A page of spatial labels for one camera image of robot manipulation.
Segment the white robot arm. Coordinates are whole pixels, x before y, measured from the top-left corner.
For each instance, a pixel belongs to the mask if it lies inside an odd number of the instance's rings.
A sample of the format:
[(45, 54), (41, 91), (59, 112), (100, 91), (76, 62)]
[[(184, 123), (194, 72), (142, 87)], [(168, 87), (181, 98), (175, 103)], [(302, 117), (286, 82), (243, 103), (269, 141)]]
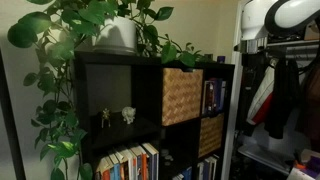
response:
[(241, 14), (242, 40), (288, 36), (320, 16), (320, 0), (249, 0)]

